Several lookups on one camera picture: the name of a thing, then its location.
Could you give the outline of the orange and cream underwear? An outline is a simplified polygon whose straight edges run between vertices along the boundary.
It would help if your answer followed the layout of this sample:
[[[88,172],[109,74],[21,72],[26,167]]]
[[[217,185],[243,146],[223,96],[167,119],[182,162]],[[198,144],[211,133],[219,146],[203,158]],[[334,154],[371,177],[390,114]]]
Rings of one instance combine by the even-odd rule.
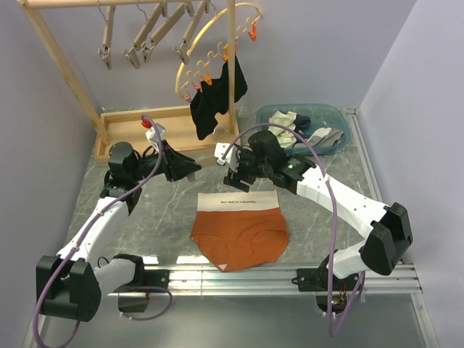
[[[289,244],[277,191],[198,194],[191,240],[221,272],[275,262]]]

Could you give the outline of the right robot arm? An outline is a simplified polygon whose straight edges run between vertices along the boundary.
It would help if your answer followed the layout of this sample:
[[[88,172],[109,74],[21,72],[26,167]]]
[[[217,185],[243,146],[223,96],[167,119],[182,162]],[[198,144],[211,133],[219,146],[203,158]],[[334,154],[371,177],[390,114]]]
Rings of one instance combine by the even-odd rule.
[[[407,209],[384,204],[356,192],[324,172],[311,159],[288,155],[277,138],[261,130],[249,138],[249,147],[219,143],[214,156],[228,166],[224,183],[248,192],[257,178],[309,199],[353,227],[362,241],[346,249],[333,249],[319,267],[320,283],[330,290],[366,270],[390,275],[413,242]]]

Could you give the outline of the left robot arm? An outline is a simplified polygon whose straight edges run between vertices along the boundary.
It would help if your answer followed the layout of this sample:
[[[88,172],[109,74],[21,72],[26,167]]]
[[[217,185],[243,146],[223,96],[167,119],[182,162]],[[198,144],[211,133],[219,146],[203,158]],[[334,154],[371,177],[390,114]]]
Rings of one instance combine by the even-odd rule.
[[[142,257],[118,254],[111,262],[94,267],[109,237],[134,211],[142,186],[151,177],[165,176],[176,182],[201,170],[194,159],[175,151],[167,141],[152,153],[139,154],[122,141],[109,151],[104,187],[89,219],[55,256],[43,256],[36,266],[37,302],[34,315],[89,322],[102,297],[125,287],[139,291],[145,286]]]

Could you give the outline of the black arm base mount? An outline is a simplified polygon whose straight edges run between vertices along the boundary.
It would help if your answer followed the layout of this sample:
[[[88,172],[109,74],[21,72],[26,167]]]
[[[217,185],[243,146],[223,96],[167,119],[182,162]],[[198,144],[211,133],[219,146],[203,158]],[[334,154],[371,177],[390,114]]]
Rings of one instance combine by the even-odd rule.
[[[348,303],[347,292],[355,289],[359,275],[349,275],[347,278],[338,279],[333,277],[332,312],[340,315],[345,311]],[[297,286],[299,292],[327,292],[328,270],[321,268],[298,268],[297,276],[292,278],[291,283]]]

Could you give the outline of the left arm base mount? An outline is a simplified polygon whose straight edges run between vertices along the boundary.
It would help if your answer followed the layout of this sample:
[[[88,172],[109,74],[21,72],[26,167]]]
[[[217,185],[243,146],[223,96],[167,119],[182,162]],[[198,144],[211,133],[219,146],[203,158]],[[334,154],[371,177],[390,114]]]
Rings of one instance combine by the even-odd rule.
[[[167,269],[148,270],[141,284],[120,286],[116,290],[118,310],[124,315],[144,313],[150,304],[156,304],[158,297],[164,296],[167,296],[167,303],[170,303],[170,295],[167,292],[169,280],[170,271]]]

